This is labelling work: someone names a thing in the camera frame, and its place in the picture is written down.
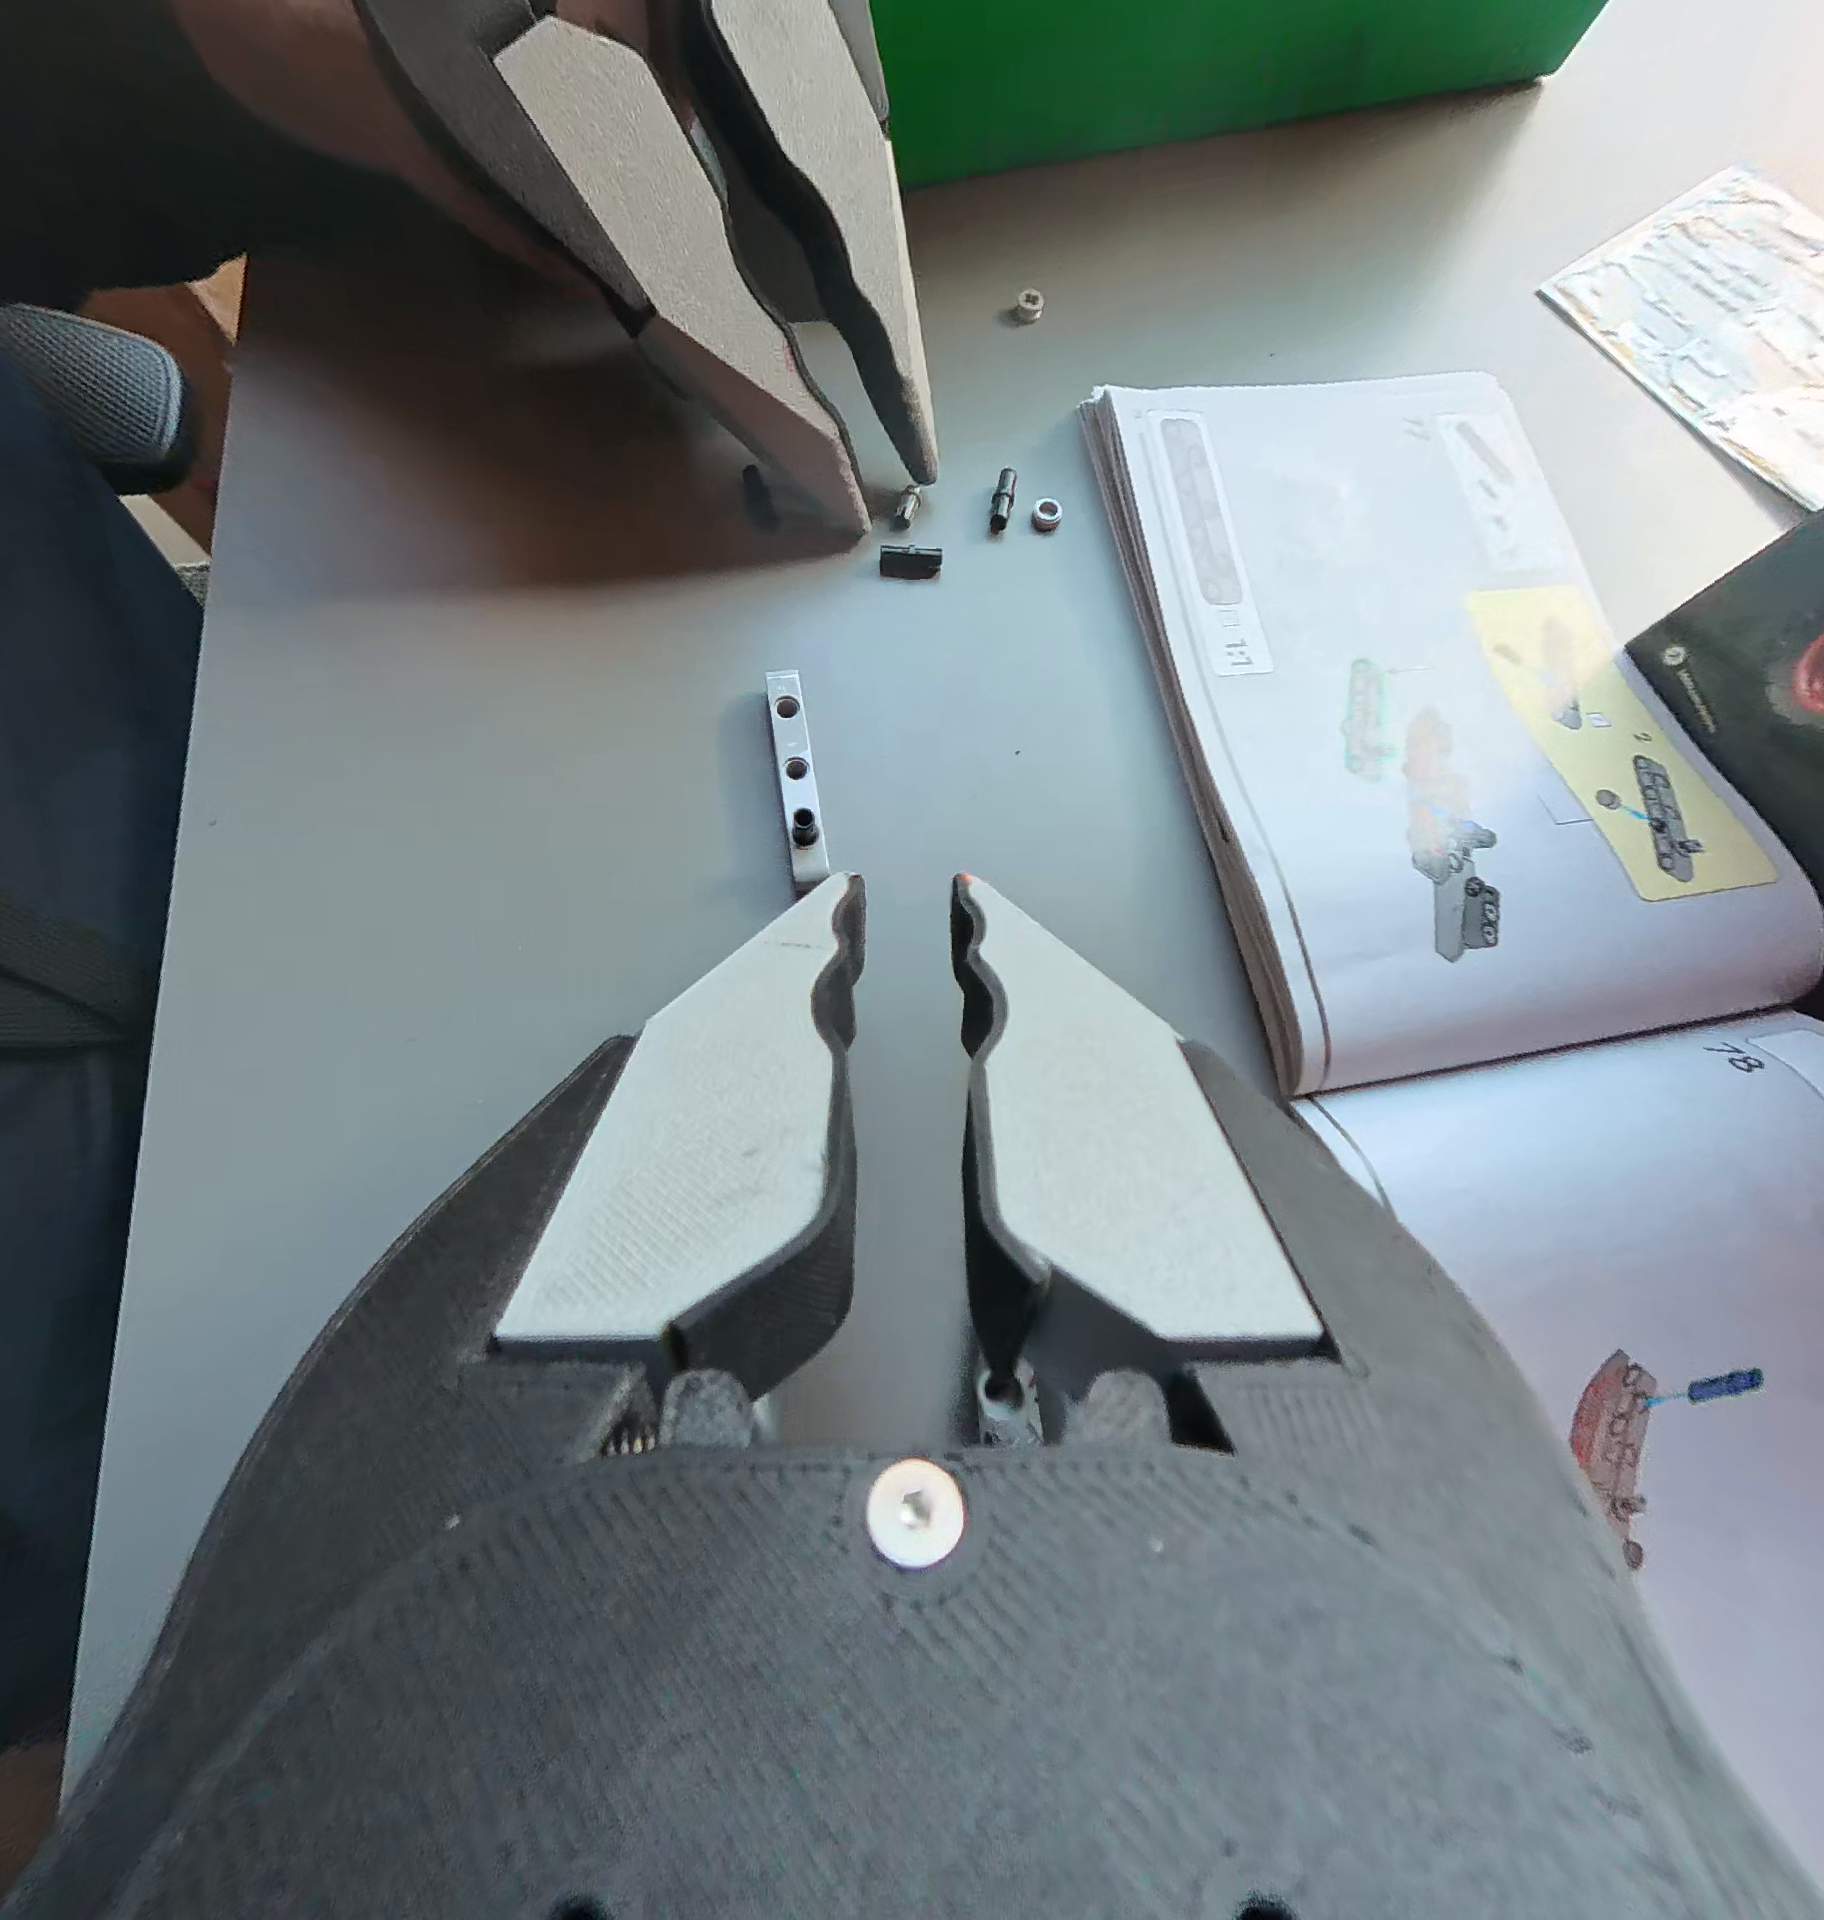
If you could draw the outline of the black box with red wheels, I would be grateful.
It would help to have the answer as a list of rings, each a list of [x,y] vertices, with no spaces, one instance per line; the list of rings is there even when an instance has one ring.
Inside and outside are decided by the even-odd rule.
[[[1629,658],[1824,911],[1824,511],[1647,629]],[[1824,973],[1809,1007],[1824,1018]]]

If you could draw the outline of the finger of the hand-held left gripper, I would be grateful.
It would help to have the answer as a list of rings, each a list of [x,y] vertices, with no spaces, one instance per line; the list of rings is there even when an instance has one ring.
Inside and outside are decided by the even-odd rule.
[[[741,274],[725,199],[645,56],[550,16],[492,65],[632,274],[645,358],[843,538],[864,536],[870,512],[845,430]]]
[[[890,100],[870,4],[688,4],[708,134],[786,234],[904,472],[939,480]]]

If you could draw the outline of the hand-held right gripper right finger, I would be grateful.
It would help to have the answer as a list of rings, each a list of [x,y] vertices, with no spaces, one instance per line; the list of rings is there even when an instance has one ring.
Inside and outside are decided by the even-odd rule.
[[[1173,1381],[1327,1327],[1181,1036],[981,877],[952,883],[970,1323],[996,1381]]]

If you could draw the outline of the grey lego beam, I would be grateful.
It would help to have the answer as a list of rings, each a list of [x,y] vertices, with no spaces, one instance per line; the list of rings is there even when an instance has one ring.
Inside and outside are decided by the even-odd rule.
[[[762,694],[781,796],[781,828],[790,883],[795,897],[801,898],[832,877],[801,677],[795,671],[772,671],[762,679]]]

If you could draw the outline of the person's left forearm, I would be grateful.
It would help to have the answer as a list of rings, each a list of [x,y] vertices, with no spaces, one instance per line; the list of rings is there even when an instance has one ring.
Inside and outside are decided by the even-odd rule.
[[[432,150],[351,2],[0,2],[0,304],[341,253],[407,197],[580,284]]]

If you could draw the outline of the green box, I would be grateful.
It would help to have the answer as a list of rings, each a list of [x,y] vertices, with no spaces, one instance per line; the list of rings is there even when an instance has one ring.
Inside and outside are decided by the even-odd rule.
[[[902,185],[1559,72],[1600,2],[877,2]]]

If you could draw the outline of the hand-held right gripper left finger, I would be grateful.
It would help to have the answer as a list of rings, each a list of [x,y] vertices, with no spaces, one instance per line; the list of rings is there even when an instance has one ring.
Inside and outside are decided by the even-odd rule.
[[[833,874],[652,1016],[492,1345],[769,1395],[853,1299],[866,886]]]

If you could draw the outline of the open lego instruction booklet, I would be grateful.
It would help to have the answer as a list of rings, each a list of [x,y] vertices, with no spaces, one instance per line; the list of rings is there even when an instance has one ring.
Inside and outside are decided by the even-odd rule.
[[[1812,880],[1611,640],[1493,377],[1080,423],[1296,1121],[1523,1377],[1824,1906]]]

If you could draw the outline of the person's dark trousers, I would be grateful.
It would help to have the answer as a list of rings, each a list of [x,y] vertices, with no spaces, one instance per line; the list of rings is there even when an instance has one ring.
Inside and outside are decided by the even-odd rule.
[[[0,1754],[73,1680],[200,629],[0,355]]]

